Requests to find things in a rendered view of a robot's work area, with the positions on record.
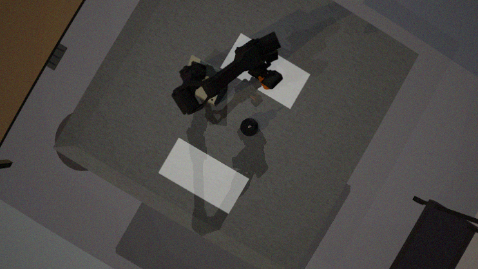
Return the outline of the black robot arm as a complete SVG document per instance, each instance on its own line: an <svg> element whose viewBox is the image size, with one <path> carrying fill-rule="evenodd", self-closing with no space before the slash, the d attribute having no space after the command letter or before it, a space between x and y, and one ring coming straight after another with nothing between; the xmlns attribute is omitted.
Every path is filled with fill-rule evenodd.
<svg viewBox="0 0 478 269"><path fill-rule="evenodd" d="M183 115L195 113L203 109L210 98L217 96L222 88L244 71L255 70L264 62L271 66L272 62L278 60L277 49L280 47L274 32L260 39L251 39L243 46L236 48L233 62L205 80L206 66L192 61L190 66L185 66L179 71L183 82L173 90L173 100ZM200 86L207 95L202 104L199 104L195 97L195 91Z"/></svg>

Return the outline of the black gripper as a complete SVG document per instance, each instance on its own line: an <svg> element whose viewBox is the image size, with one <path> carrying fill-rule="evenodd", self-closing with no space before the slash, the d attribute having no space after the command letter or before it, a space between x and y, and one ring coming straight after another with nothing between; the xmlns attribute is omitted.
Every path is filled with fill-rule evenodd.
<svg viewBox="0 0 478 269"><path fill-rule="evenodd" d="M249 70L248 74L252 75L256 79L259 76L262 78L265 77L261 83L267 86L270 89L273 89L282 79L283 76L276 70L268 70L268 65L263 63L260 67L256 68L255 70Z"/></svg>

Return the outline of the orange knob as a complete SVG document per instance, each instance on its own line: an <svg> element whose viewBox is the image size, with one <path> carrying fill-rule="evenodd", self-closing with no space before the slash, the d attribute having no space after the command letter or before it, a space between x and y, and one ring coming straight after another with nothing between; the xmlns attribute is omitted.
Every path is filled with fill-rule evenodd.
<svg viewBox="0 0 478 269"><path fill-rule="evenodd" d="M264 78L265 78L265 77L262 78L261 76L258 77L258 79L260 80L260 82L261 82ZM262 83L261 83L261 84L262 84ZM262 84L262 86L263 86L264 89L270 89L270 88L268 88L267 86L265 86L264 84Z"/></svg>

